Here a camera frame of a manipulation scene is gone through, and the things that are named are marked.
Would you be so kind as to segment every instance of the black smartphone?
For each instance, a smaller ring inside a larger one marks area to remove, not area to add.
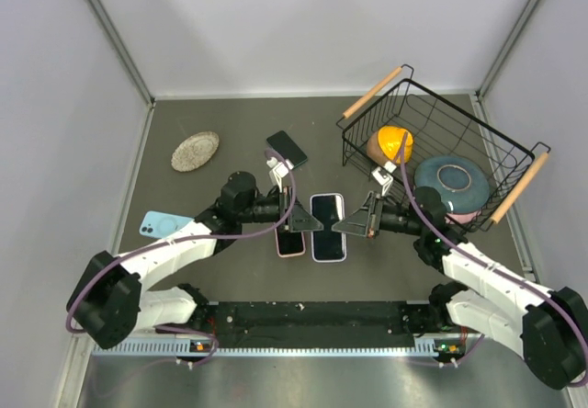
[[[297,168],[309,159],[301,148],[283,130],[267,137],[267,144],[282,157],[290,160],[293,168]]]
[[[290,233],[276,230],[276,248],[277,255],[281,258],[304,255],[306,253],[304,235],[302,232]]]
[[[311,197],[311,214],[324,230],[312,233],[312,258],[318,263],[343,261],[347,257],[345,234],[331,227],[345,217],[341,194],[317,194]]]

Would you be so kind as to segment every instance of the white wall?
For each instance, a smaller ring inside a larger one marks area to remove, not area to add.
[[[474,89],[526,0],[103,0],[156,96]]]
[[[541,276],[588,300],[588,0],[544,0],[487,97],[499,129],[553,147],[519,199]]]
[[[0,394],[49,406],[65,303],[111,244],[146,107],[84,0],[0,0]]]

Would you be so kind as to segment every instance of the floor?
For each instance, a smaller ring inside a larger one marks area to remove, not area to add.
[[[121,251],[149,244],[139,235],[148,210],[194,216],[219,194],[234,171],[249,171],[270,188],[265,138],[286,130],[309,161],[295,171],[299,198],[340,192],[347,213],[375,185],[352,165],[341,166],[341,132],[334,123],[354,97],[158,102],[130,204]],[[471,110],[467,96],[451,100]],[[220,135],[213,159],[193,173],[170,165],[175,147],[204,130]],[[246,232],[263,226],[248,226]],[[506,222],[470,236],[488,256],[520,272]],[[425,300],[445,279],[425,266],[413,238],[348,238],[343,263],[320,265],[311,254],[282,259],[273,235],[234,244],[160,284],[200,287],[211,300]],[[217,358],[192,372],[174,364],[145,369],[152,358],[93,357],[80,407],[430,407],[551,408],[569,406],[565,392],[539,383],[512,352],[483,341],[459,369],[429,368],[392,358]],[[99,393],[110,392],[106,398]]]
[[[468,96],[450,96],[471,111]],[[159,210],[195,216],[219,195],[235,171],[255,175],[262,191],[271,188],[263,150],[266,137],[285,130],[309,156],[294,171],[299,199],[340,192],[346,213],[359,208],[367,193],[378,188],[348,164],[341,165],[341,131],[335,126],[356,97],[225,99],[158,102],[146,142],[137,184],[122,238],[122,251],[153,240],[139,235],[145,213]],[[204,130],[220,136],[210,162],[180,174],[170,165],[175,147]],[[264,225],[249,225],[245,232]],[[520,272],[515,245],[506,221],[489,232],[469,236],[486,255]],[[190,282],[211,300],[426,300],[431,288],[446,279],[423,264],[413,250],[414,238],[383,232],[377,240],[347,238],[343,263],[312,260],[310,238],[306,255],[288,259],[276,254],[274,235],[241,241],[168,278],[160,287]]]

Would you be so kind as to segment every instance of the blue bowl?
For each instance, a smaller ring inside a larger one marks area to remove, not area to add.
[[[448,213],[480,210],[490,196],[490,185],[478,165],[453,155],[424,160],[416,168],[414,184],[439,192]]]

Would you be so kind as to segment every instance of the basket handle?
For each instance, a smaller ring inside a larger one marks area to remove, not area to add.
[[[396,77],[398,74],[400,74],[401,71],[402,71],[401,66],[394,69],[394,71],[392,71],[390,74],[388,74],[386,77],[384,77],[378,84],[376,84],[376,86],[374,86],[369,91],[367,91],[363,97],[361,97],[359,100],[357,100],[356,103],[354,103],[351,107],[349,107],[347,109],[347,111],[343,113],[343,117],[345,117],[346,119],[349,119],[351,116],[353,116],[356,112],[358,112],[358,110],[361,107],[363,107],[368,102],[368,100],[370,98],[375,96],[380,89],[382,89],[384,86],[389,84],[394,79],[394,77]]]
[[[529,167],[523,177],[514,186],[513,190],[506,196],[502,204],[494,211],[490,219],[494,224],[498,224],[500,220],[506,215],[506,212],[510,209],[516,199],[523,193],[531,180],[537,175],[539,169],[543,167],[543,164],[548,160],[549,153],[542,153],[539,158]]]

